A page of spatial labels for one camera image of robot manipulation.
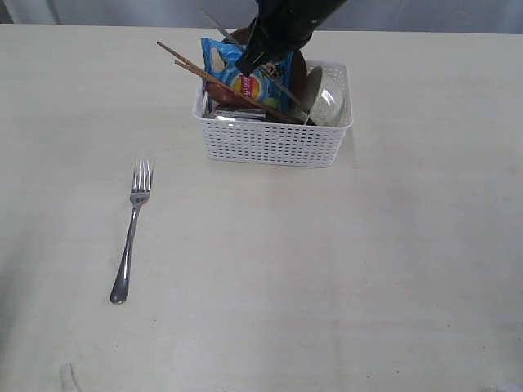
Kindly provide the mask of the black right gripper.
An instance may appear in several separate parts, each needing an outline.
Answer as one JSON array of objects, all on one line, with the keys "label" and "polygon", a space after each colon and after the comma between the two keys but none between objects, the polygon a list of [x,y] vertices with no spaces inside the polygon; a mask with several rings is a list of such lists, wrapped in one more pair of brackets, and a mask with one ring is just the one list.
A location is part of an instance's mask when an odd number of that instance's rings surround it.
[{"label": "black right gripper", "polygon": [[243,75],[304,47],[345,0],[260,1],[252,34],[235,67]]}]

